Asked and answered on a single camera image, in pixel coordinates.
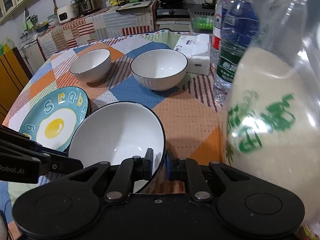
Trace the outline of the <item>white ribbed bowl black rim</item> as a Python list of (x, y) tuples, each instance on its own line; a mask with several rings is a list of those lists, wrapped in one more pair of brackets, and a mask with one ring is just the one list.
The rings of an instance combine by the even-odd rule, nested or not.
[(136, 56), (130, 69), (135, 80), (145, 88), (166, 91), (178, 85), (187, 72), (188, 60), (179, 51), (154, 49)]

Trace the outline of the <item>green plastic basket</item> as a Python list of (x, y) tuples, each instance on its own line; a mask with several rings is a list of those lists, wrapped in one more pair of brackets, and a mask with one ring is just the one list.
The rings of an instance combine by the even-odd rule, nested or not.
[(214, 10), (202, 7), (191, 7), (188, 9), (191, 29), (195, 33), (212, 34), (214, 29)]

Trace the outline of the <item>water bottle red label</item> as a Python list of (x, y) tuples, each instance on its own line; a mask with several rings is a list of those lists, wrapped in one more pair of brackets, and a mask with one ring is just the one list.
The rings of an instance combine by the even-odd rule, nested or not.
[(217, 66), (218, 56), (219, 56), (221, 24), (222, 24), (222, 6), (223, 6), (223, 0), (218, 0), (215, 7), (214, 27), (213, 27), (213, 35), (211, 40), (212, 47), (210, 50), (211, 52), (210, 62), (213, 67)]

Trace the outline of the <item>patchwork covered counter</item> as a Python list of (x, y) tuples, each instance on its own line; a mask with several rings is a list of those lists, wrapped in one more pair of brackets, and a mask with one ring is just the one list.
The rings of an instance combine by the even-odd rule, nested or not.
[(88, 16), (50, 28), (38, 38), (45, 58), (54, 53), (90, 42), (155, 30), (157, 1), (143, 2), (119, 10), (104, 8)]

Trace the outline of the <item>clear rice jug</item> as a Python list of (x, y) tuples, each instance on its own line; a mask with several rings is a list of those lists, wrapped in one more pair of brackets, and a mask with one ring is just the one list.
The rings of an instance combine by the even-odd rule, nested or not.
[(319, 234), (319, 0), (265, 0), (222, 128), (224, 162), (295, 193)]

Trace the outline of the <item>yellow wooden cabinet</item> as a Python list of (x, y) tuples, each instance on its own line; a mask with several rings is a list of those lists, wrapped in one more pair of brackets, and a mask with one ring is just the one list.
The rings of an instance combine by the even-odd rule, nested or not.
[(1, 124), (32, 76), (16, 47), (1, 55)]

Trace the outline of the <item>black gas stove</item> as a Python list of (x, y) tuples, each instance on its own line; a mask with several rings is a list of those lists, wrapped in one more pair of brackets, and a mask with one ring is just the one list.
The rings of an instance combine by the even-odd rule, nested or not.
[(181, 7), (165, 8), (160, 5), (156, 9), (156, 20), (190, 19), (191, 16), (213, 16), (215, 10), (204, 8), (202, 4), (185, 4)]

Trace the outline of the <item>colourful checkered tablecloth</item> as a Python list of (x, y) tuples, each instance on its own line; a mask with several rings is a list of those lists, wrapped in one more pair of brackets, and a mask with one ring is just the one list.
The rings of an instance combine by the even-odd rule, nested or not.
[[(149, 50), (172, 49), (181, 34), (169, 30), (110, 38), (53, 54), (18, 95), (1, 124), (19, 130), (26, 114), (50, 92), (67, 86), (82, 88), (96, 110), (117, 101), (141, 103), (160, 118), (167, 147), (177, 157), (206, 165), (222, 159), (219, 131), (220, 105), (214, 101), (213, 75), (187, 74), (176, 87), (155, 92), (140, 85), (130, 69), (132, 60)], [(107, 76), (88, 85), (72, 77), (69, 69), (80, 56), (108, 49), (112, 64)]]

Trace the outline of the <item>water bottle green label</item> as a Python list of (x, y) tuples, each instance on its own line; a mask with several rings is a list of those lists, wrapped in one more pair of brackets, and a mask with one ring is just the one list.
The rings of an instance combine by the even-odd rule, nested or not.
[(238, 64), (259, 29), (254, 0), (223, 0), (221, 39), (215, 68), (214, 98), (223, 104)]

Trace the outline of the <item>black pressure cooker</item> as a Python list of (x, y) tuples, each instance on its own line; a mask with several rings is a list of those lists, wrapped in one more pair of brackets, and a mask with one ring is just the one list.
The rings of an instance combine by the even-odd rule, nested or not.
[(100, 0), (76, 0), (81, 15), (88, 15), (101, 9)]

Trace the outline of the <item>white tissue pack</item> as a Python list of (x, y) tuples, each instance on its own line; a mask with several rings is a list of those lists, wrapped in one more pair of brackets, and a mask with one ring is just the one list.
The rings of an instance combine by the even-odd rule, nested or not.
[(187, 72), (209, 75), (210, 72), (210, 36), (181, 35), (174, 50), (181, 52), (188, 60)]

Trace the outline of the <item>teal fried egg plate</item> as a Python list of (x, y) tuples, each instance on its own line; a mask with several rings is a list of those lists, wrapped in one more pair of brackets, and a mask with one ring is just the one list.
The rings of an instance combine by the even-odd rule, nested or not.
[(44, 147), (63, 152), (89, 112), (90, 101), (83, 89), (59, 88), (32, 107), (19, 132)]

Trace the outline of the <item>white rice cooker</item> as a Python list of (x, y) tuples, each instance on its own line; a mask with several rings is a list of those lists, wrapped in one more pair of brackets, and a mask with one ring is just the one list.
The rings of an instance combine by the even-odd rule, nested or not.
[(60, 24), (67, 23), (79, 16), (79, 7), (77, 3), (71, 3), (67, 6), (57, 9), (57, 18)]

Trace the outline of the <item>white base cabinet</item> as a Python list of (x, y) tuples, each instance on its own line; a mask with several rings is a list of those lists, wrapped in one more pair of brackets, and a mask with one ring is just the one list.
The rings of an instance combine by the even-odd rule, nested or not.
[(170, 29), (171, 31), (190, 31), (190, 21), (171, 21), (170, 19), (157, 20), (156, 29)]

